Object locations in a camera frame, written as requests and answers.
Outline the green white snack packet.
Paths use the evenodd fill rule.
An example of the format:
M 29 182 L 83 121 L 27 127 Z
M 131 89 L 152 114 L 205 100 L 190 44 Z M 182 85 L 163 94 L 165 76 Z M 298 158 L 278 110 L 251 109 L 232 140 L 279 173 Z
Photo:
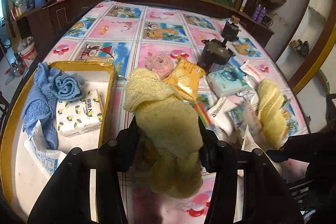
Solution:
M 242 133 L 245 133 L 247 127 L 244 110 L 245 107 L 241 104 L 228 111 L 228 115 L 234 124 L 234 128 Z

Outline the white plastic bucket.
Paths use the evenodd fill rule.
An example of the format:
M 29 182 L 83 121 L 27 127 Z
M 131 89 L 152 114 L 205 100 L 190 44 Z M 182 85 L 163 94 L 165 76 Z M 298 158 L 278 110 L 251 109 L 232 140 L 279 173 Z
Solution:
M 29 44 L 24 50 L 21 50 L 18 53 L 27 68 L 30 67 L 38 55 L 34 42 Z

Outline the large blue towel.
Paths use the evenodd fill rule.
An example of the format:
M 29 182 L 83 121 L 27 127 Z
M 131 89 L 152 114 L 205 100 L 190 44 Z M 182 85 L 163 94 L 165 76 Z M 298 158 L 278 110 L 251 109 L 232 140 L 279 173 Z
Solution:
M 34 84 L 23 109 L 23 131 L 30 135 L 37 121 L 41 122 L 42 132 L 49 149 L 58 148 L 58 134 L 52 123 L 56 115 L 58 99 L 51 93 L 48 84 L 50 76 L 60 75 L 61 71 L 39 63 L 34 73 Z

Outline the large black electric motor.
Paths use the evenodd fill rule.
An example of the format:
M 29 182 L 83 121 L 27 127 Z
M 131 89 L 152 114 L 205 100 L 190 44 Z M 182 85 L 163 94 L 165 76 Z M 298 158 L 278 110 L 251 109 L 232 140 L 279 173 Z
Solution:
M 198 59 L 197 65 L 206 73 L 220 71 L 235 54 L 226 47 L 226 40 L 218 39 L 202 40 L 205 45 Z

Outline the white red text bag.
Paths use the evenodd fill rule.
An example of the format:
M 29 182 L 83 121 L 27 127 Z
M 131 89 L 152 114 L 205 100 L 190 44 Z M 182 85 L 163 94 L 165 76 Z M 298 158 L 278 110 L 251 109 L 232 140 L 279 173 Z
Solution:
M 262 126 L 249 100 L 244 103 L 244 121 L 249 128 L 253 137 L 258 137 L 261 134 Z

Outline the colourful cartoon tablecloth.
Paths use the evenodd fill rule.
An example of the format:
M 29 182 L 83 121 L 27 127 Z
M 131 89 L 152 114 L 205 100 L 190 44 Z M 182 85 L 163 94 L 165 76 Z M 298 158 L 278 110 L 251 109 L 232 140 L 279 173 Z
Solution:
M 197 63 L 205 40 L 220 39 L 225 19 L 183 10 L 102 1 L 88 11 L 55 44 L 45 61 L 97 61 L 113 64 L 127 77 L 144 67 L 166 77 L 179 58 Z M 230 66 L 256 84 L 268 79 L 284 97 L 282 113 L 288 137 L 308 133 L 294 94 L 264 48 L 244 28 L 238 40 L 227 43 L 234 53 Z M 203 173 L 203 185 L 190 198 L 177 200 L 153 193 L 144 172 L 131 170 L 120 176 L 122 198 L 130 223 L 202 223 L 210 204 L 215 175 Z

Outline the white grey logo bag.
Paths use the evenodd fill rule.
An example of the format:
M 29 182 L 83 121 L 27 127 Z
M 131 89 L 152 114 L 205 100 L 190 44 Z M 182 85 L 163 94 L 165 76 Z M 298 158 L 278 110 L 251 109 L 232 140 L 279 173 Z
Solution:
M 222 129 L 228 136 L 230 136 L 234 130 L 234 124 L 228 112 L 235 107 L 236 105 L 227 97 L 221 97 L 207 112 L 211 122 Z

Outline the rainbow striped packet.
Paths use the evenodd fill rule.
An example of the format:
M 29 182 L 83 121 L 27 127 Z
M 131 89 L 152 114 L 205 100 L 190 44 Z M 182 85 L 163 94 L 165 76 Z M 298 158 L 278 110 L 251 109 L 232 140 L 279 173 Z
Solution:
M 213 126 L 212 121 L 210 120 L 207 110 L 203 106 L 202 102 L 195 102 L 194 103 L 194 109 L 197 112 L 199 118 L 201 119 L 202 123 L 205 127 L 211 127 Z

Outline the teal cartoon tissue pack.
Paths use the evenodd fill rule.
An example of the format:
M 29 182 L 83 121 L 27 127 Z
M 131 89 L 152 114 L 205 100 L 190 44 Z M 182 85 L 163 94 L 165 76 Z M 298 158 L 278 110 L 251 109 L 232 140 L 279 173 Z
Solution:
M 240 73 L 236 68 L 226 65 L 219 71 L 209 73 L 206 80 L 215 95 L 221 98 L 247 90 L 249 85 L 244 76 L 245 74 Z

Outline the yellow snack bag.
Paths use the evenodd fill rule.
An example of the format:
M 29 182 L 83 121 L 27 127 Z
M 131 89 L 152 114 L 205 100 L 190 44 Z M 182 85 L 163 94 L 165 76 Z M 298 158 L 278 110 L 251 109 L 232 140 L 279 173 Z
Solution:
M 179 55 L 177 65 L 163 82 L 175 88 L 184 100 L 195 101 L 198 96 L 199 80 L 205 75 L 206 71 L 203 68 Z

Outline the white blue print packet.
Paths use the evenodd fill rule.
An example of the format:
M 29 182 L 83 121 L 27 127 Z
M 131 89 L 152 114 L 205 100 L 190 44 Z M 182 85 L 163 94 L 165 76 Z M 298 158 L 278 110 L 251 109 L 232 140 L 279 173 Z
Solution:
M 24 147 L 42 174 L 48 179 L 50 179 L 62 161 L 66 158 L 64 152 L 48 148 L 40 121 L 37 121 L 31 134 L 24 142 Z

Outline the pink plush toy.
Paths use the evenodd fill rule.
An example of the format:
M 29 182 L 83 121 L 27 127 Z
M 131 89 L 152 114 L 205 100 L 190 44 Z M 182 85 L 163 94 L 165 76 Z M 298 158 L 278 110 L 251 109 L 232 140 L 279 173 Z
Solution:
M 173 71 L 174 64 L 168 55 L 149 55 L 145 61 L 145 67 L 151 72 L 157 73 L 159 78 L 163 80 Z

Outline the purple bottle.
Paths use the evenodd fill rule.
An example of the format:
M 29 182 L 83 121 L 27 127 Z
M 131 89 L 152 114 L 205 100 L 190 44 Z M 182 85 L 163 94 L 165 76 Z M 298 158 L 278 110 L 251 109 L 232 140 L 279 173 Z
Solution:
M 252 19 L 253 19 L 254 21 L 257 21 L 257 18 L 258 18 L 259 14 L 260 14 L 261 9 L 262 9 L 262 6 L 261 6 L 261 5 L 258 5 L 258 6 L 256 7 L 255 12 L 253 13 L 253 16 L 252 16 Z
M 260 10 L 260 12 L 259 12 L 259 14 L 258 14 L 257 22 L 261 23 L 262 20 L 264 19 L 265 15 L 266 15 L 266 8 L 262 7 L 261 10 Z

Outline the lemon print tissue pack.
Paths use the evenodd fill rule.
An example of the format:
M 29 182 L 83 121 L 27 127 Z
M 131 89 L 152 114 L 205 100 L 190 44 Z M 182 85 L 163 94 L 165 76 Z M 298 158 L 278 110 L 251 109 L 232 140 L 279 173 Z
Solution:
M 86 92 L 75 101 L 59 101 L 56 105 L 56 129 L 64 137 L 99 130 L 103 107 L 97 89 Z

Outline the small blue towel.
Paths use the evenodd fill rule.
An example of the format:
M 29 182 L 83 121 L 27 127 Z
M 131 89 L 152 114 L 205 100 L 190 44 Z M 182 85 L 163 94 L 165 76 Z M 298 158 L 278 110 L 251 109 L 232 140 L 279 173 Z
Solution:
M 77 74 L 61 73 L 60 75 L 49 77 L 48 87 L 58 100 L 72 102 L 83 97 L 82 86 L 84 84 L 84 79 Z

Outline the white red small sachet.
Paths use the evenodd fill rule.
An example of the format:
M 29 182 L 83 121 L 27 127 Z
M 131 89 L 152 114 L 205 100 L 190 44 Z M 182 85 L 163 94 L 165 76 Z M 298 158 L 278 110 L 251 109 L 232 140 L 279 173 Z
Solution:
M 269 65 L 264 61 L 257 62 L 247 60 L 240 66 L 240 70 L 248 76 L 252 77 L 252 79 L 257 83 L 270 77 Z

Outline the long yellow towel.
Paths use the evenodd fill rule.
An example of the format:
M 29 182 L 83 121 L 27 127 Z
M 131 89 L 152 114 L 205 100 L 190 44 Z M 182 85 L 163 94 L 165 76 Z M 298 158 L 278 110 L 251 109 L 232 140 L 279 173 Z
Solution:
M 284 138 L 287 125 L 281 112 L 284 96 L 275 83 L 263 79 L 257 89 L 259 108 L 257 117 L 262 125 L 264 139 L 275 149 L 279 149 Z

